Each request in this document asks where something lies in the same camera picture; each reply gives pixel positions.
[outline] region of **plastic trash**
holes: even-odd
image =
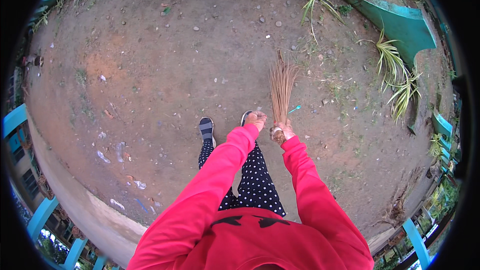
[[[116,201],[116,200],[115,200],[115,199],[113,199],[113,198],[112,198],[112,199],[110,199],[110,203],[111,203],[111,204],[115,204],[115,205],[119,206],[119,207],[120,207],[122,210],[124,210],[124,209],[125,209],[125,207],[123,206],[123,204],[122,204],[122,203],[120,203],[120,202]]]
[[[137,185],[137,187],[138,187],[139,189],[141,189],[141,190],[145,190],[145,188],[147,188],[147,184],[146,184],[146,183],[142,183],[142,182],[139,181],[139,180],[134,180],[133,182],[134,182],[134,183]]]
[[[127,144],[125,142],[120,142],[118,143],[117,145],[117,148],[116,148],[116,153],[117,153],[117,160],[120,162],[120,163],[123,163],[124,160],[122,158],[123,156],[123,151],[125,150],[125,146]]]
[[[104,161],[105,163],[107,163],[107,164],[110,164],[110,163],[111,163],[111,162],[110,162],[110,159],[107,159],[100,150],[98,150],[96,153],[98,154],[98,156],[99,156],[101,159],[103,159],[103,161]]]

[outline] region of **sleeve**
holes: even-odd
[[[307,146],[298,136],[281,146],[285,167],[292,175],[298,215],[304,225],[321,232],[344,261],[347,269],[372,269],[374,260],[368,244],[318,176]]]
[[[253,124],[227,135],[226,143],[213,150],[198,174],[141,237],[128,270],[173,269],[185,261],[210,227],[257,137]]]

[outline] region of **hand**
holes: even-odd
[[[278,130],[277,128],[281,129],[283,132],[283,135],[285,137],[285,141],[290,140],[293,138],[295,133],[293,132],[292,125],[290,122],[290,119],[286,120],[286,124],[283,122],[275,122],[273,123],[273,129],[270,129],[270,140],[277,142],[276,139],[274,139],[275,132]]]
[[[252,111],[248,114],[247,119],[245,119],[245,124],[253,124],[257,127],[258,132],[261,132],[264,129],[265,123],[267,121],[267,115],[261,111]]]

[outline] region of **black sandal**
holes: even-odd
[[[217,146],[217,142],[213,137],[213,121],[210,117],[202,117],[200,123],[198,124],[198,129],[200,129],[201,138],[203,141],[212,140],[213,148]]]

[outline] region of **broom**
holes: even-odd
[[[287,59],[286,64],[282,52],[277,50],[276,62],[270,66],[270,89],[272,92],[273,120],[287,123],[290,93],[297,77],[299,68],[291,65]],[[273,141],[283,144],[286,139],[278,127],[270,128],[273,132]]]

